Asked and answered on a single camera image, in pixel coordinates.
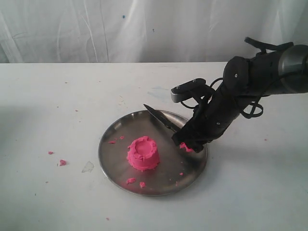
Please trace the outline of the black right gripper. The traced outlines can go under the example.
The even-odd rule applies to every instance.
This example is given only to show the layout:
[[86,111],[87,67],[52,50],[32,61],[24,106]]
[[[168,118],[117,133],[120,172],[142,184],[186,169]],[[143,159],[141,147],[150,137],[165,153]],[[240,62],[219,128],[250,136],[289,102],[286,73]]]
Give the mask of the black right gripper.
[[235,120],[240,111],[248,106],[248,98],[233,96],[221,84],[212,96],[207,108],[194,116],[178,132],[172,135],[176,146],[185,143],[195,153],[204,149],[204,144],[218,139]]

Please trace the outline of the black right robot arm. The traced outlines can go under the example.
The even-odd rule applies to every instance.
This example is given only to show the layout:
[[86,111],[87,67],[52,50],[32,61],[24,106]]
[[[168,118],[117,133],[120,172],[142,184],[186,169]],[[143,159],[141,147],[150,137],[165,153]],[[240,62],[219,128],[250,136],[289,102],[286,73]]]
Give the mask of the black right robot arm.
[[229,60],[216,89],[196,78],[171,90],[173,102],[192,98],[197,103],[192,118],[172,136],[176,145],[184,143],[200,152],[204,144],[221,137],[238,116],[261,116],[256,112],[261,98],[307,93],[307,45],[273,45],[249,37],[245,42],[259,52],[253,58],[235,56]]

